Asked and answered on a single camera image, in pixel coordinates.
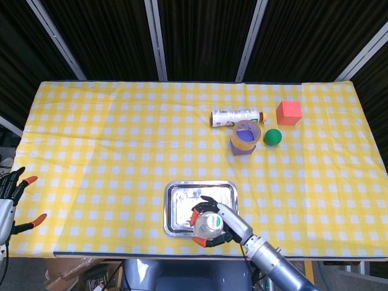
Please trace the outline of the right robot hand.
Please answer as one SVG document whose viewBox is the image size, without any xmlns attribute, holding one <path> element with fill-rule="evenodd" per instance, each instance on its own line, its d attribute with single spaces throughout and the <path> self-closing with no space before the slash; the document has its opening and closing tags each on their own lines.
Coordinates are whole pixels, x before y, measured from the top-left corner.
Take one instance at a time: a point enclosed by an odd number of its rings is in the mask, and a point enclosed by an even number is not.
<svg viewBox="0 0 388 291">
<path fill-rule="evenodd" d="M 218 203 L 209 196 L 201 196 L 204 202 L 200 202 L 192 207 L 190 226 L 194 226 L 200 215 L 210 212 L 221 217 L 222 231 L 215 238 L 201 238 L 195 235 L 192 240 L 204 248 L 215 247 L 224 243 L 234 241 L 243 245 L 252 235 L 253 229 L 230 207 Z"/>
</svg>

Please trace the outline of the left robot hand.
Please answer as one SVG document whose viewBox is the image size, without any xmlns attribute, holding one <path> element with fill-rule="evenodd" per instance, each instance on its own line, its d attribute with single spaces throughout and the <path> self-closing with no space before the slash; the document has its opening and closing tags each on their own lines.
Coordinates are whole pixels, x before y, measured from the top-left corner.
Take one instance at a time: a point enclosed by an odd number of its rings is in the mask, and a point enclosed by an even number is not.
<svg viewBox="0 0 388 291">
<path fill-rule="evenodd" d="M 16 225 L 16 207 L 27 186 L 34 183 L 38 177 L 30 176 L 23 179 L 19 184 L 19 178 L 24 173 L 25 167 L 6 173 L 1 178 L 1 245 L 9 244 L 12 235 L 34 229 L 39 226 L 47 217 L 46 213 L 38 216 L 32 222 Z"/>
</svg>

